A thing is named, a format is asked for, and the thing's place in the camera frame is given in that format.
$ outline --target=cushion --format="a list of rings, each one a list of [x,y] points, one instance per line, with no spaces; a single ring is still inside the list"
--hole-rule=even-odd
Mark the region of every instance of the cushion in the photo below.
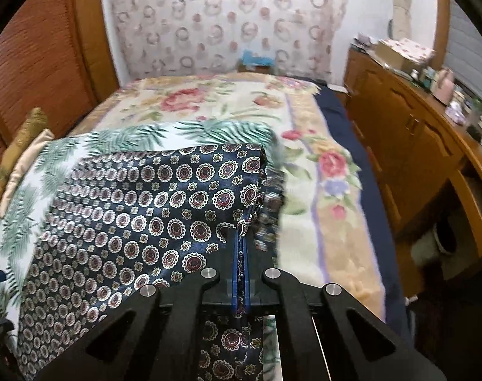
[[[41,108],[32,109],[26,118],[26,121],[17,131],[12,143],[3,153],[0,164],[0,202],[5,192],[6,184],[10,178],[13,168],[21,157],[24,150],[28,148],[31,142],[40,134],[42,130],[49,127],[47,116]]]
[[[0,218],[5,217],[8,205],[12,200],[18,184],[23,176],[29,170],[34,161],[38,158],[38,155],[42,149],[54,139],[54,134],[49,129],[44,129],[35,140],[31,142],[26,150],[22,153],[21,157],[13,168],[8,183],[6,184],[5,192],[0,202]]]

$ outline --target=floral blanket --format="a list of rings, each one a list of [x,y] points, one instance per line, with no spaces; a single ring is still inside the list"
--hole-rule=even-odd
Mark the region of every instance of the floral blanket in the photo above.
[[[282,144],[275,164],[287,174],[278,266],[306,284],[338,282],[384,320],[385,289],[359,202],[359,168],[329,135],[313,96],[318,90],[258,73],[146,78],[114,93],[72,134],[188,120],[182,135],[207,143],[229,138],[229,121],[266,123]]]

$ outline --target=navy blue patterned cloth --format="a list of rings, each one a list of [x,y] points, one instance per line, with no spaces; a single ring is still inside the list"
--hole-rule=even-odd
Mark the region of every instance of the navy blue patterned cloth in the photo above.
[[[60,186],[23,290],[17,359],[34,374],[145,284],[207,265],[251,226],[275,254],[282,176],[259,145],[125,152],[80,161]],[[261,380],[262,317],[203,322],[199,379]]]

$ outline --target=navy blue bed sheet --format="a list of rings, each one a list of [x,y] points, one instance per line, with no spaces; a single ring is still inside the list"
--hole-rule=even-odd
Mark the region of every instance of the navy blue bed sheet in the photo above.
[[[379,187],[371,170],[368,155],[353,133],[347,112],[334,92],[321,87],[315,96],[320,110],[327,120],[331,136],[352,154],[354,162],[361,168],[361,206],[366,216],[371,241],[379,263],[382,283],[386,289],[386,324],[402,339],[412,344],[400,284],[396,251],[389,222],[382,203]]]

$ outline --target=silver screw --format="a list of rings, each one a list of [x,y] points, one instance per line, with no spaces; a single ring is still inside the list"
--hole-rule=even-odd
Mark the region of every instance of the silver screw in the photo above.
[[[152,297],[156,293],[154,285],[144,285],[140,289],[140,295],[143,297]]]
[[[206,279],[211,279],[216,276],[216,269],[204,268],[202,271],[200,271],[200,274]]]
[[[266,275],[268,278],[276,279],[276,278],[279,278],[279,277],[280,277],[281,272],[280,272],[279,269],[269,268],[269,269],[266,269],[265,275]]]
[[[329,295],[336,296],[341,294],[341,287],[338,284],[327,284],[326,292]]]

